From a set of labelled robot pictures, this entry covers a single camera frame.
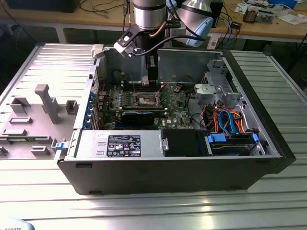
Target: blue cable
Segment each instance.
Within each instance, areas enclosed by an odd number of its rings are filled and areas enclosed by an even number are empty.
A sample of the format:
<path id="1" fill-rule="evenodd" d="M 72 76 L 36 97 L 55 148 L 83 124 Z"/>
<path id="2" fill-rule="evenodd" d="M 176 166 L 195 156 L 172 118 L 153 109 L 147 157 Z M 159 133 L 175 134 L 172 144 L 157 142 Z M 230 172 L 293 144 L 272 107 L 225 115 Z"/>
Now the blue cable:
<path id="1" fill-rule="evenodd" d="M 237 131 L 236 126 L 234 124 L 234 118 L 232 117 L 231 113 L 227 110 L 222 110 L 219 114 L 219 125 L 220 125 L 221 129 L 223 131 L 225 131 L 225 133 L 227 133 L 228 135 L 230 134 L 229 131 L 227 129 L 225 129 L 223 124 L 222 124 L 222 114 L 223 113 L 228 113 L 231 130 L 232 130 L 233 133 L 237 133 L 238 131 Z"/>
<path id="2" fill-rule="evenodd" d="M 224 20 L 228 23 L 228 28 L 230 30 L 229 38 L 228 38 L 227 44 L 226 44 L 226 46 L 224 48 L 224 50 L 226 50 L 228 48 L 228 46 L 229 46 L 229 43 L 230 43 L 231 34 L 232 34 L 232 28 L 231 28 L 231 25 L 230 25 L 229 21 L 227 19 L 225 19 L 225 18 L 224 18 Z"/>

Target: paper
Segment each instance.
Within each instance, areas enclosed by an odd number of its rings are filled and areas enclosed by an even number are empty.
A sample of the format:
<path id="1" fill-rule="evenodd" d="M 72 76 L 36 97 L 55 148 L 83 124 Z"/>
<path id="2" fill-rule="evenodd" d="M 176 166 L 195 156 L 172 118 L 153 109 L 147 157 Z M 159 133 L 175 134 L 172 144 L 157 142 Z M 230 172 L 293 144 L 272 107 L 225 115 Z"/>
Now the paper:
<path id="1" fill-rule="evenodd" d="M 235 12 L 245 14 L 249 4 L 239 3 L 235 9 Z"/>
<path id="2" fill-rule="evenodd" d="M 287 14 L 285 16 L 282 16 L 282 17 L 279 17 L 279 19 L 287 22 L 287 23 L 290 23 L 292 25 L 297 25 L 297 24 L 300 24 L 300 23 L 306 23 L 307 22 L 307 19 L 302 19 L 302 18 L 299 18 L 295 15 L 292 15 L 292 14 Z"/>
<path id="3" fill-rule="evenodd" d="M 297 3 L 302 5 L 307 5 L 307 2 L 304 0 L 298 0 Z"/>

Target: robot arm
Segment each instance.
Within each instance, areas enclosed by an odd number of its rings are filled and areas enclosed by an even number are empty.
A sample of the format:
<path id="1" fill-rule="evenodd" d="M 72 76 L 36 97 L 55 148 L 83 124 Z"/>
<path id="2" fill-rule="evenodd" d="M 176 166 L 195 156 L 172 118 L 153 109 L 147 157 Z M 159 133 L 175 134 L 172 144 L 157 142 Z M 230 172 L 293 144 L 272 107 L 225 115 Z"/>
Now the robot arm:
<path id="1" fill-rule="evenodd" d="M 199 46 L 213 24 L 210 17 L 211 0 L 178 0 L 178 3 L 181 8 L 175 12 L 176 17 L 168 21 L 167 8 L 175 10 L 174 5 L 177 5 L 177 2 L 174 0 L 134 0 L 136 25 L 130 27 L 117 40 L 114 48 L 123 56 L 132 57 L 150 55 L 172 39 L 190 46 Z M 170 36 L 165 39 L 166 29 L 170 30 Z M 137 48 L 145 52 L 137 54 Z"/>

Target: cable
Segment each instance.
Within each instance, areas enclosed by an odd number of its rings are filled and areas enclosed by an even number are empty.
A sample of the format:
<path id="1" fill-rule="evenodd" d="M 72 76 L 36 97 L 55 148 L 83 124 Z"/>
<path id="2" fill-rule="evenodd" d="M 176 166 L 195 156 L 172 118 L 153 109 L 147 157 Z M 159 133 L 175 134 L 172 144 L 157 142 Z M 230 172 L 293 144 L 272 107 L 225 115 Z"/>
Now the cable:
<path id="1" fill-rule="evenodd" d="M 229 46 L 231 46 L 232 44 L 236 45 L 239 33 L 240 33 L 240 29 L 239 30 L 236 29 L 236 35 L 232 39 L 230 39 L 230 42 L 233 41 L 233 40 L 234 41 L 232 43 L 230 43 Z M 224 44 L 224 43 L 221 42 L 219 45 L 222 45 L 222 48 L 223 48 L 223 46 L 226 45 L 226 43 Z"/>
<path id="2" fill-rule="evenodd" d="M 183 76 L 179 77 L 179 78 L 177 79 L 176 84 L 178 84 L 178 83 L 179 83 L 179 80 L 180 80 L 181 78 L 184 78 L 184 77 L 190 78 L 195 84 L 197 84 L 197 82 L 195 81 L 195 79 L 192 78 L 192 77 L 189 76 L 189 75 L 183 75 Z"/>
<path id="3" fill-rule="evenodd" d="M 93 0 L 91 0 L 91 5 L 92 5 L 92 9 L 95 10 L 95 11 L 98 11 L 99 9 L 97 9 L 97 6 L 101 6 L 101 5 L 108 5 L 108 4 L 111 4 L 112 2 L 114 2 L 115 0 L 112 0 L 110 2 L 107 2 L 107 3 L 100 3 L 100 4 L 97 4 L 97 5 L 94 5 L 93 3 Z M 100 16 L 103 16 L 105 18 L 109 18 L 109 16 L 107 16 L 106 14 L 108 13 L 108 11 L 103 11 L 103 12 L 94 12 L 95 14 L 98 14 Z"/>
<path id="4" fill-rule="evenodd" d="M 193 115 L 191 115 L 191 116 L 195 116 L 195 115 L 201 115 L 200 113 L 195 113 L 195 114 L 193 114 Z"/>
<path id="5" fill-rule="evenodd" d="M 222 14 L 225 14 L 225 15 L 227 16 L 227 19 L 228 19 L 228 21 L 229 21 L 229 24 L 232 24 L 233 20 L 232 20 L 231 16 L 229 15 L 228 10 L 227 10 L 227 8 L 225 7 L 225 5 L 223 5 L 223 8 L 225 9 L 226 13 L 224 13 L 224 12 L 221 12 L 221 13 L 222 13 Z M 227 33 L 225 34 L 225 36 L 224 36 L 224 38 L 222 39 L 222 41 L 219 42 L 219 45 L 220 45 L 220 44 L 224 44 L 224 40 L 225 40 L 226 35 L 228 34 L 228 31 L 229 31 L 229 30 L 230 30 L 230 26 L 228 27 Z"/>
<path id="6" fill-rule="evenodd" d="M 212 122 L 213 122 L 213 120 L 211 120 L 211 121 L 206 125 L 206 127 L 208 127 Z"/>
<path id="7" fill-rule="evenodd" d="M 235 114 L 237 115 L 238 117 L 240 117 L 240 114 L 238 114 L 237 112 L 234 112 L 234 111 L 230 111 L 231 114 Z"/>
<path id="8" fill-rule="evenodd" d="M 288 68 L 287 68 L 288 72 L 290 72 L 292 70 L 292 68 L 296 65 L 296 63 L 300 59 L 300 56 L 303 55 L 307 51 L 307 46 L 305 46 L 304 48 L 302 48 L 302 50 L 300 50 L 300 48 L 302 47 L 306 37 L 307 37 L 307 33 L 305 34 L 302 42 L 298 46 L 297 51 L 296 51 L 296 53 L 294 55 L 294 58 L 292 59 L 292 61 L 290 61 L 289 65 L 288 65 Z"/>
<path id="9" fill-rule="evenodd" d="M 223 22 L 224 22 L 224 24 L 225 24 L 225 17 L 219 17 L 220 19 L 222 19 L 223 20 Z M 226 36 L 227 36 L 227 34 L 228 34 L 228 32 L 229 32 L 229 30 L 230 30 L 230 28 L 228 27 L 227 28 L 227 32 L 225 33 L 225 36 L 223 37 L 223 39 L 222 39 L 222 41 L 221 42 L 219 42 L 219 44 L 217 45 L 217 47 L 219 47 L 220 46 L 220 44 L 222 44 L 222 48 L 223 48 L 223 45 L 224 45 L 224 40 L 225 40 L 225 38 L 226 38 Z"/>
<path id="10" fill-rule="evenodd" d="M 226 107 L 218 107 L 218 108 L 219 108 L 219 109 L 224 109 L 224 110 L 227 110 L 227 111 L 231 112 L 231 110 L 228 109 L 228 108 L 226 108 Z"/>
<path id="11" fill-rule="evenodd" d="M 223 113 L 227 113 L 228 114 L 231 130 L 232 130 L 233 133 L 237 133 L 237 129 L 236 129 L 235 125 L 234 125 L 234 119 L 233 119 L 231 113 L 229 111 L 227 111 L 227 110 L 222 110 L 220 112 L 220 114 L 219 114 L 219 125 L 220 125 L 221 129 L 224 130 L 227 134 L 229 134 L 229 131 L 227 129 L 225 129 L 223 127 L 223 125 L 222 125 L 222 114 Z"/>
<path id="12" fill-rule="evenodd" d="M 265 0 L 263 0 L 263 2 L 262 2 L 261 4 L 259 4 L 259 3 L 256 3 L 256 1 L 254 0 L 254 3 L 255 3 L 256 5 L 259 5 L 259 6 L 263 6 L 264 2 L 265 2 Z"/>
<path id="13" fill-rule="evenodd" d="M 126 15 L 124 15 L 124 21 L 123 21 L 123 29 L 122 29 L 123 34 L 125 32 L 125 22 L 126 22 Z"/>
<path id="14" fill-rule="evenodd" d="M 233 17 L 233 18 L 237 18 L 237 17 L 240 15 L 240 12 L 243 12 L 243 8 L 240 7 L 239 5 L 236 5 L 236 4 L 229 4 L 229 5 L 227 5 L 227 6 L 230 6 L 230 5 L 233 5 L 233 6 L 231 6 L 231 7 L 229 8 L 229 10 L 230 10 L 231 12 L 237 14 L 236 17 Z M 238 8 L 239 8 L 239 12 L 235 12 L 234 10 L 232 10 L 232 8 L 234 8 L 234 7 L 236 7 L 236 8 L 238 7 Z"/>
<path id="15" fill-rule="evenodd" d="M 97 81 L 98 79 L 103 79 L 103 78 L 102 78 L 102 77 L 97 77 L 97 78 L 93 81 L 92 87 L 95 85 L 95 83 L 96 83 L 96 81 Z"/>
<path id="16" fill-rule="evenodd" d="M 197 120 L 195 120 L 195 119 L 191 116 L 191 113 L 190 113 L 190 111 L 189 111 L 189 101 L 190 101 L 191 95 L 192 95 L 192 93 L 193 93 L 193 90 L 194 90 L 194 87 L 191 89 L 191 92 L 190 92 L 189 97 L 188 97 L 188 100 L 187 100 L 187 112 L 188 112 L 188 115 L 189 115 L 189 117 L 192 119 L 192 121 L 194 121 L 197 125 L 200 126 L 201 129 L 207 130 L 201 123 L 199 123 Z"/>
<path id="17" fill-rule="evenodd" d="M 108 8 L 108 9 L 103 9 L 103 10 L 99 10 L 99 11 L 90 11 L 90 10 L 87 10 L 87 9 L 85 9 L 85 8 L 82 7 L 82 4 L 85 3 L 86 1 L 87 1 L 87 0 L 83 0 L 82 2 L 80 2 L 79 7 L 80 7 L 81 10 L 84 10 L 84 11 L 87 11 L 87 12 L 103 12 L 103 11 L 108 11 L 108 10 L 111 10 L 111 9 L 116 8 L 116 7 L 119 7 L 119 6 L 123 6 L 123 5 L 124 5 L 124 4 L 121 4 L 121 5 L 113 6 L 113 7 L 110 7 L 110 8 Z"/>
<path id="18" fill-rule="evenodd" d="M 169 82 L 168 83 L 166 83 L 165 85 L 163 85 L 157 92 L 162 92 L 163 91 L 163 89 L 167 86 L 169 84 Z"/>
<path id="19" fill-rule="evenodd" d="M 160 28 L 154 34 L 150 34 L 149 37 L 150 38 L 156 37 L 164 29 L 164 27 L 166 26 L 166 23 L 167 22 L 163 22 Z"/>
<path id="20" fill-rule="evenodd" d="M 301 77 L 301 79 L 302 79 L 302 81 L 307 82 L 307 75 L 303 75 L 303 76 Z"/>
<path id="21" fill-rule="evenodd" d="M 229 124 L 229 119 L 228 119 L 227 122 L 225 123 L 224 128 L 226 128 L 228 124 Z"/>
<path id="22" fill-rule="evenodd" d="M 129 11 L 129 27 L 131 27 L 131 10 L 130 10 L 130 0 L 127 0 L 128 1 L 128 11 Z"/>
<path id="23" fill-rule="evenodd" d="M 133 86 L 134 93 L 136 94 L 135 87 L 134 87 L 134 82 L 133 82 L 133 79 L 132 79 L 132 75 L 130 75 L 130 77 L 131 77 L 131 81 L 132 81 L 132 86 Z"/>
<path id="24" fill-rule="evenodd" d="M 24 32 L 33 40 L 33 42 L 36 44 L 37 43 L 37 41 L 23 28 L 23 26 L 19 23 L 19 22 L 17 22 L 11 15 L 10 15 L 10 13 L 6 10 L 6 8 L 4 7 L 4 5 L 3 5 L 3 3 L 2 3 L 2 1 L 0 0 L 0 4 L 1 4 L 1 6 L 2 6 L 2 8 L 4 9 L 4 11 L 7 13 L 7 15 L 13 20 L 13 21 L 15 21 L 15 23 L 17 24 L 17 25 L 19 25 L 23 30 L 24 30 Z"/>
<path id="25" fill-rule="evenodd" d="M 182 20 L 180 19 L 179 15 L 178 15 L 178 13 L 176 12 L 176 9 L 175 9 L 175 7 L 174 7 L 174 5 L 173 5 L 173 3 L 172 3 L 172 0 L 168 0 L 168 2 L 169 2 L 169 4 L 172 6 L 172 8 L 173 8 L 173 10 L 174 10 L 174 13 L 175 13 L 175 15 L 176 15 L 176 17 L 177 17 L 177 19 L 178 19 L 179 21 L 182 21 Z M 203 39 L 201 36 L 199 36 L 197 33 L 195 33 L 194 31 L 192 31 L 192 30 L 191 30 L 190 28 L 188 28 L 187 26 L 186 26 L 186 29 L 187 29 L 187 31 L 189 31 L 191 34 L 193 34 L 195 37 Z"/>
<path id="26" fill-rule="evenodd" d="M 19 39 L 20 32 L 21 32 L 22 30 L 23 30 L 23 29 L 20 28 L 20 31 L 19 31 L 18 34 L 17 34 L 17 38 L 16 38 L 16 42 L 15 42 L 15 49 L 16 49 L 17 53 L 19 53 L 19 51 L 18 51 L 18 39 Z"/>
<path id="27" fill-rule="evenodd" d="M 245 133 L 244 127 L 243 127 L 243 119 L 241 119 L 241 127 L 242 127 L 242 132 Z"/>
<path id="28" fill-rule="evenodd" d="M 0 30 L 3 32 L 3 34 L 5 34 L 5 35 L 7 36 L 7 38 L 9 38 L 10 44 L 11 44 L 12 46 L 15 47 L 15 50 L 16 50 L 17 54 L 18 54 L 20 57 L 26 58 L 26 57 L 23 56 L 23 55 L 19 52 L 19 50 L 16 49 L 16 48 L 20 48 L 21 50 L 23 50 L 24 52 L 26 52 L 28 55 L 30 54 L 30 51 L 26 50 L 26 49 L 23 48 L 22 46 L 17 45 L 16 41 L 14 41 L 14 43 L 12 42 L 11 38 L 12 38 L 14 35 L 8 36 L 8 35 L 6 34 L 6 32 L 5 32 L 1 27 L 0 27 Z"/>
<path id="29" fill-rule="evenodd" d="M 166 6 L 166 9 L 169 12 L 169 14 L 172 16 L 172 18 L 174 19 L 175 16 L 174 16 L 173 12 L 171 11 L 171 9 L 168 6 Z"/>
<path id="30" fill-rule="evenodd" d="M 213 121 L 214 121 L 214 126 L 215 126 L 215 132 L 217 133 L 219 131 L 219 124 L 217 121 L 217 113 L 214 111 L 213 113 Z"/>
<path id="31" fill-rule="evenodd" d="M 231 26 L 230 26 L 230 22 L 228 21 L 228 20 L 226 20 L 226 19 L 224 19 L 226 22 L 228 22 L 228 26 L 229 26 L 229 28 L 230 28 L 230 34 L 229 34 L 229 38 L 228 38 L 228 42 L 227 42 L 227 44 L 226 44 L 226 46 L 225 46 L 225 50 L 229 47 L 229 42 L 230 42 L 230 39 L 231 39 L 231 34 L 232 34 L 232 28 L 231 28 Z"/>
<path id="32" fill-rule="evenodd" d="M 143 53 L 140 53 L 140 54 L 133 54 L 134 56 L 136 57 L 139 57 L 139 56 L 144 56 L 146 54 L 149 54 L 151 52 L 153 52 L 154 50 L 156 50 L 159 46 L 163 45 L 165 42 L 168 42 L 170 40 L 173 40 L 173 39 L 176 39 L 176 38 L 188 38 L 188 39 L 193 39 L 193 40 L 197 40 L 197 41 L 205 41 L 205 39 L 203 38 L 198 38 L 198 37 L 194 37 L 194 36 L 189 36 L 189 35 L 177 35 L 177 36 L 171 36 L 171 37 L 168 37 L 166 39 L 164 39 L 162 42 L 159 42 L 158 44 L 156 44 L 154 47 L 152 47 L 151 49 L 143 52 Z"/>
<path id="33" fill-rule="evenodd" d="M 236 126 L 238 127 L 238 129 L 239 129 L 239 133 L 242 133 L 242 132 L 241 132 L 241 128 L 240 128 L 240 124 L 238 123 L 238 121 L 235 121 L 235 124 L 236 124 Z"/>

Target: wooden workbench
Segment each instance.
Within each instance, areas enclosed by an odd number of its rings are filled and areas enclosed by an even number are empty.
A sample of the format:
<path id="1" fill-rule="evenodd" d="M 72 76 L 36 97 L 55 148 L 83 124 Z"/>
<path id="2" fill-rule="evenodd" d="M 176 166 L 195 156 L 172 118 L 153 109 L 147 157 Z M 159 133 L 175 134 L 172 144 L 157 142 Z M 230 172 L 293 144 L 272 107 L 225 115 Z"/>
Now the wooden workbench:
<path id="1" fill-rule="evenodd" d="M 109 0 L 93 0 L 94 5 L 104 2 L 107 3 Z M 307 23 L 292 25 L 278 18 L 275 18 L 272 23 L 244 23 L 243 14 L 234 12 L 236 5 L 241 1 L 225 0 L 225 2 L 228 13 L 233 20 L 242 23 L 239 38 L 299 42 L 306 34 Z M 114 0 L 111 4 L 100 6 L 99 9 L 106 9 L 121 4 L 122 0 Z M 63 28 L 121 30 L 123 23 L 121 6 L 109 10 L 107 14 L 108 18 L 94 12 L 84 11 L 79 7 L 74 13 L 62 13 L 53 11 L 11 10 L 6 4 L 5 6 L 9 13 L 22 24 L 56 28 L 60 42 L 66 41 Z M 83 8 L 92 10 L 90 0 L 83 4 Z M 0 10 L 0 21 L 3 24 L 12 22 L 2 8 Z M 131 23 L 134 24 L 133 16 L 131 17 Z M 211 29 L 210 36 L 220 37 L 222 33 L 226 32 L 227 28 L 223 21 L 220 20 L 218 26 Z"/>

